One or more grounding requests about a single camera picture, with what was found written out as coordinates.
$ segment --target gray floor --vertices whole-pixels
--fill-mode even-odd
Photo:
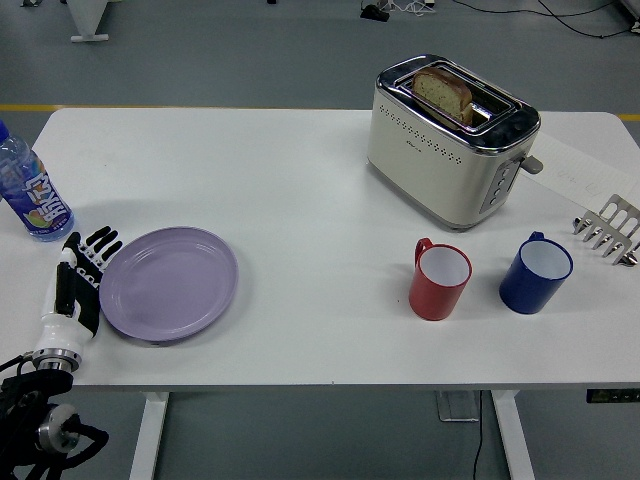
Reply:
[[[359,18],[357,0],[123,0],[99,27],[108,42],[72,44],[68,7],[21,1],[0,1],[0,117],[29,142],[51,112],[25,104],[369,109],[376,75],[421,53],[450,58],[539,110],[640,114],[640,36],[588,38],[532,13],[437,0],[434,15],[394,12],[379,23]],[[533,0],[467,3],[545,12]],[[605,3],[545,1],[555,13]],[[617,4],[564,20],[595,35],[631,25]],[[640,122],[625,125],[640,143]],[[509,478],[489,398],[478,478]],[[640,477],[640,406],[584,398],[518,396],[537,478]],[[111,440],[63,478],[127,478],[142,396],[76,390],[65,399]],[[433,392],[419,387],[176,394],[156,478],[471,478],[478,427],[440,422]]]

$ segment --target bottle cap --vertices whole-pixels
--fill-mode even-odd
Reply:
[[[0,120],[0,143],[4,142],[9,136],[9,129],[4,124],[2,120]]]

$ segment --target toaster lever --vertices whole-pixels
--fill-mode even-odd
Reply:
[[[530,173],[531,175],[540,173],[544,168],[542,162],[533,155],[529,155],[527,158],[525,158],[520,166],[524,169],[525,172]]]

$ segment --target bread slice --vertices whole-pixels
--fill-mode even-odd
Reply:
[[[471,125],[471,90],[452,73],[435,67],[422,68],[414,74],[411,89],[463,125]]]

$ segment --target red mug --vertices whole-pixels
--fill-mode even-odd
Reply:
[[[416,245],[409,304],[426,320],[447,318],[471,278],[471,262],[451,245],[423,238]]]

